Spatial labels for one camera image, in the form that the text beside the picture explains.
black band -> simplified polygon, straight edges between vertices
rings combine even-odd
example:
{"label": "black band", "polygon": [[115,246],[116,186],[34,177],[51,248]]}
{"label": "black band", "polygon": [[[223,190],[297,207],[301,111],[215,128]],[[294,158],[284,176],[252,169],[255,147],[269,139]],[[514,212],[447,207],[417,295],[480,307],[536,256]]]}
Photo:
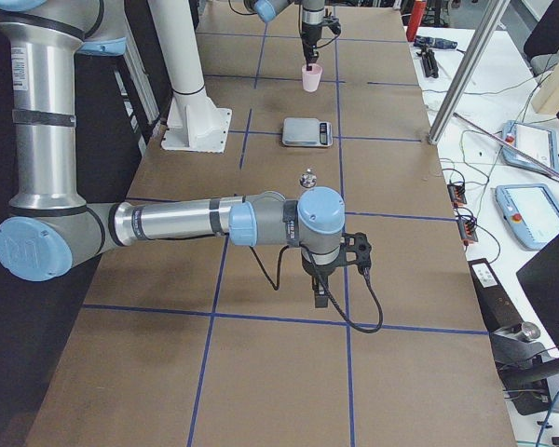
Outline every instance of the black band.
{"label": "black band", "polygon": [[20,12],[0,12],[0,23],[15,22],[24,23],[26,25],[39,26],[40,28],[48,28],[50,30],[59,31],[61,33],[69,34],[72,37],[76,37],[78,40],[85,40],[85,33],[83,30],[62,23],[61,21],[55,21],[52,19],[46,19],[44,17],[31,16],[29,14],[23,14]]}
{"label": "black band", "polygon": [[286,242],[290,247],[300,246],[300,234],[298,231],[298,200],[286,200],[283,202],[283,221],[286,224]]}
{"label": "black band", "polygon": [[118,235],[116,234],[115,217],[116,217],[116,211],[119,206],[120,206],[119,203],[115,203],[114,205],[112,205],[112,208],[110,209],[110,213],[108,214],[108,231],[110,232],[110,237],[118,247],[126,247],[122,243],[122,241],[118,239]]}
{"label": "black band", "polygon": [[132,215],[130,216],[130,223],[132,224],[132,231],[134,236],[139,240],[150,240],[149,237],[143,231],[143,222],[141,221],[141,215],[143,214],[144,205],[141,207],[136,207],[132,210]]}
{"label": "black band", "polygon": [[76,127],[76,116],[52,114],[51,112],[39,112],[37,110],[13,109],[12,122],[29,126],[42,125],[74,128]]}
{"label": "black band", "polygon": [[100,10],[97,13],[97,19],[95,20],[95,23],[93,23],[93,26],[89,29],[89,31],[85,33],[86,39],[88,37],[93,36],[95,32],[100,28],[100,26],[102,26],[104,11],[105,11],[105,4],[103,3],[103,0],[100,0]]}
{"label": "black band", "polygon": [[209,225],[216,236],[224,235],[224,229],[220,221],[220,201],[220,198],[212,198],[209,201]]}
{"label": "black band", "polygon": [[80,207],[74,208],[55,208],[51,210],[36,210],[32,208],[19,208],[19,207],[8,207],[8,212],[14,216],[22,217],[63,217],[63,216],[76,216],[77,214],[83,214],[87,211],[87,205],[82,205]]}
{"label": "black band", "polygon": [[204,88],[205,88],[205,84],[203,84],[203,87],[201,87],[199,90],[193,91],[191,93],[182,93],[181,91],[174,90],[174,89],[172,89],[171,91],[173,91],[174,93],[178,93],[179,95],[190,96],[190,95],[196,95],[197,93],[199,93]]}
{"label": "black band", "polygon": [[102,233],[102,242],[100,243],[100,247],[95,252],[95,254],[100,254],[100,251],[102,251],[102,248],[105,245],[105,228],[103,227],[102,219],[100,219],[97,212],[92,210],[90,207],[87,207],[87,212],[93,217],[93,219],[95,219],[95,222],[97,222],[97,225],[100,227],[100,232]]}

digital scale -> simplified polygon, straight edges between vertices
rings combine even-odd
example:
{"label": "digital scale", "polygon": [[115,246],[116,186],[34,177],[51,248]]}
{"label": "digital scale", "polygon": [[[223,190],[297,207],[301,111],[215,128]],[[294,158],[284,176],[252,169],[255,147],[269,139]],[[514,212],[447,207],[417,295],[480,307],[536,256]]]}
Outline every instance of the digital scale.
{"label": "digital scale", "polygon": [[559,234],[559,204],[543,183],[498,186],[503,219],[528,250],[538,251]]}
{"label": "digital scale", "polygon": [[[559,171],[559,156],[557,155],[557,139],[552,130],[533,126],[531,124],[508,121],[503,127],[503,139],[513,137],[513,146],[519,151],[535,158],[540,163]],[[530,169],[546,173],[534,163],[515,154],[505,146],[501,146],[501,154],[505,162],[517,168]]]}
{"label": "digital scale", "polygon": [[281,142],[285,146],[329,147],[334,144],[332,124],[316,118],[286,118]]}

table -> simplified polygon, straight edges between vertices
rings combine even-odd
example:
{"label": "table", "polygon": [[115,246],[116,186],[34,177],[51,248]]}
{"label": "table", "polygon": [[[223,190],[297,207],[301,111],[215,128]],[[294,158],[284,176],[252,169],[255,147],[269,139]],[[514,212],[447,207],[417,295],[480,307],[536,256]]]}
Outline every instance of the table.
{"label": "table", "polygon": [[[233,118],[225,152],[152,142],[129,200],[268,189],[298,197],[313,168],[373,244],[376,335],[315,309],[299,251],[273,292],[225,237],[103,256],[27,440],[108,446],[512,446],[514,439],[400,14],[335,10],[343,33],[302,90],[297,8],[265,26],[209,2],[198,28],[208,94]],[[334,146],[289,150],[286,116],[334,123]],[[258,249],[267,266],[279,248]],[[331,278],[349,315],[376,319],[355,269]]]}
{"label": "table", "polygon": [[[458,42],[458,48],[462,50],[468,47],[472,33],[472,30],[437,30],[432,28],[421,28],[418,31],[419,35],[455,40]],[[416,50],[411,48],[411,52],[415,59],[419,84],[423,89],[428,117],[432,121],[436,115],[436,110],[439,109],[444,98],[444,94],[429,90],[444,91],[448,89],[463,54],[456,51],[435,50],[437,62],[440,64],[440,77],[433,79],[424,77],[419,58],[416,56]],[[513,86],[519,87],[499,94],[464,95],[457,107],[457,112],[484,129],[495,132],[501,130],[503,123],[506,121],[518,117],[525,108],[527,98],[537,87],[537,82],[532,79],[524,59],[508,34],[503,31],[497,31],[476,68],[466,91],[472,93],[499,92]],[[525,114],[525,122],[539,122],[539,125],[544,128],[554,129],[559,148],[559,120],[554,116],[538,115],[529,106]],[[460,138],[462,132],[466,129],[468,127],[453,118],[438,144],[439,156],[444,168],[455,167],[455,169],[463,173],[468,182],[483,183],[485,180],[484,176],[463,164],[464,155],[460,150]],[[492,265],[501,284],[523,318],[526,321],[536,322],[542,329],[538,317],[527,301],[524,291],[515,276],[516,271],[531,259],[536,252],[523,250],[518,241],[513,237],[500,216],[500,210],[494,200],[493,193],[494,188],[500,184],[545,183],[551,188],[555,198],[559,201],[559,183],[536,173],[506,166],[504,161],[497,157],[498,145],[486,139],[486,137],[473,133],[467,134],[464,137],[464,153],[465,160],[482,171],[488,172],[494,166],[490,182],[488,183],[488,189],[486,194],[484,194],[482,202],[483,188],[469,186],[469,191],[467,192],[468,208],[475,213],[480,210],[479,223],[493,233],[501,245],[499,259]],[[454,176],[453,180],[456,181],[459,178]],[[497,253],[495,241],[481,230],[479,230],[478,236],[480,242],[468,247],[466,253],[468,260],[479,258],[493,259]],[[540,341],[545,347],[554,346],[554,343],[545,331],[543,331]],[[554,356],[559,355],[556,350],[551,352]],[[510,402],[508,402],[508,409],[516,439],[536,440],[539,431],[536,421],[542,420],[543,414],[521,416],[515,411]],[[551,436],[559,436],[559,414],[554,414],[551,421],[553,428],[547,430],[543,442],[550,442]]]}

white table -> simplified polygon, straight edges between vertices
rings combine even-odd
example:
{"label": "white table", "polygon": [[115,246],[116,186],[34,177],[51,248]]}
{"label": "white table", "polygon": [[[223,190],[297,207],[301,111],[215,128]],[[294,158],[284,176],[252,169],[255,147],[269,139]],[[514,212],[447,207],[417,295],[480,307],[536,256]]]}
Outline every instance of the white table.
{"label": "white table", "polygon": [[[472,33],[473,30],[444,28],[420,28],[418,31],[419,35],[442,37],[457,41],[457,47],[461,50],[465,50],[468,47]],[[432,123],[445,97],[445,93],[426,90],[447,90],[463,58],[463,54],[454,50],[435,50],[435,57],[439,64],[439,78],[434,79],[424,76],[420,58],[416,55],[417,52],[418,48],[411,47],[416,75],[423,89],[427,114]],[[537,82],[531,79],[531,77],[532,75],[525,61],[508,34],[497,31],[479,62],[466,91],[476,93],[499,92],[505,88],[518,87],[499,94],[465,94],[457,106],[457,112],[483,129],[492,132],[499,131],[506,121],[518,119],[518,116],[522,118],[523,113],[522,115],[520,113],[524,110],[530,93],[537,87]],[[528,106],[525,113],[526,123],[543,120],[546,121],[539,123],[539,126],[556,131],[559,149],[559,121],[551,115],[538,115],[531,106]],[[460,149],[460,137],[466,129],[468,127],[455,118],[452,118],[448,124],[438,145],[442,166],[443,168],[459,170],[465,176],[467,182],[484,183],[486,178],[483,175],[463,163],[464,156]],[[542,175],[505,165],[501,157],[497,157],[498,145],[484,136],[467,132],[463,142],[466,162],[487,173],[494,166],[490,182],[484,192],[482,206],[480,205],[480,197],[483,192],[481,186],[470,184],[467,186],[466,192],[468,208],[474,213],[480,210],[479,225],[488,229],[501,245],[501,254],[498,260],[492,264],[492,267],[522,317],[526,321],[537,323],[542,329],[542,324],[527,301],[515,276],[517,270],[531,259],[536,252],[523,250],[522,246],[511,234],[511,231],[506,227],[506,224],[504,224],[501,212],[494,199],[494,188],[500,184],[545,183],[559,201],[559,183],[551,181]],[[450,174],[452,174],[451,171],[444,173],[446,180],[449,179]],[[452,180],[459,180],[459,176],[453,173]],[[494,259],[498,251],[496,242],[480,229],[478,230],[478,237],[479,243],[471,244],[468,247],[466,253],[468,260],[478,258]],[[554,346],[554,343],[545,331],[543,331],[539,341],[547,348]],[[554,357],[559,355],[556,350],[552,350],[550,353]],[[516,439],[533,443],[539,433],[537,421],[541,421],[544,418],[544,413],[521,416],[516,412],[511,402],[508,402],[508,409]],[[550,423],[553,425],[553,428],[546,430],[541,442],[550,443],[552,436],[559,436],[559,414],[554,413],[551,416]]]}

pink cup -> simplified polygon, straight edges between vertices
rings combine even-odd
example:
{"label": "pink cup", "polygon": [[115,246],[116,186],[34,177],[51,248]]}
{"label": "pink cup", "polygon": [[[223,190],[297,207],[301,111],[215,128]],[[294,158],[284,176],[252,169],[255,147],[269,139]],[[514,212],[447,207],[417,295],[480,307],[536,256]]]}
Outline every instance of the pink cup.
{"label": "pink cup", "polygon": [[323,67],[317,63],[308,65],[311,70],[307,70],[307,66],[302,66],[302,87],[305,91],[316,91],[319,88],[320,76],[323,73]]}

